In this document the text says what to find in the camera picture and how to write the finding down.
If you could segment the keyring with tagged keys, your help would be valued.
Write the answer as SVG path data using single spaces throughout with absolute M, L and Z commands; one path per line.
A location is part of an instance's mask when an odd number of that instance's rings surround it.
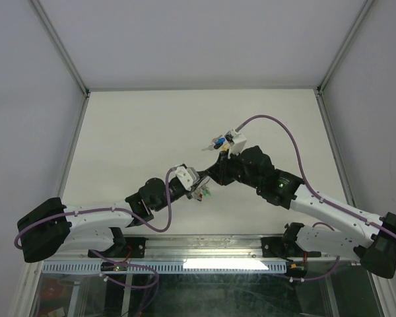
M 210 179 L 205 180 L 200 184 L 191 194 L 191 197 L 196 201 L 202 201 L 205 197 L 211 196 L 211 191 L 208 187 Z

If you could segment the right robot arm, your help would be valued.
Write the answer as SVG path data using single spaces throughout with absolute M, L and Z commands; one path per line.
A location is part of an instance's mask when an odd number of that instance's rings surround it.
M 258 146 L 238 155 L 220 152 L 206 173 L 221 186 L 241 183 L 271 205 L 309 215 L 331 226 L 321 230 L 290 223 L 282 237 L 282 249 L 288 255 L 296 256 L 303 250 L 323 252 L 356 260 L 379 277 L 394 277 L 396 214 L 369 213 L 311 190 L 301 177 L 275 168 Z

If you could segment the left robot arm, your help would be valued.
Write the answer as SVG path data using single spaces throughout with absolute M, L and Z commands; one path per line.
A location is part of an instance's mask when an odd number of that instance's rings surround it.
M 14 245 L 27 263 L 81 250 L 114 258 L 125 249 L 124 229 L 144 225 L 166 232 L 172 222 L 171 204 L 191 197 L 206 177 L 206 172 L 179 165 L 169 169 L 164 179 L 147 180 L 123 201 L 81 207 L 65 205 L 60 197 L 49 198 L 18 221 Z

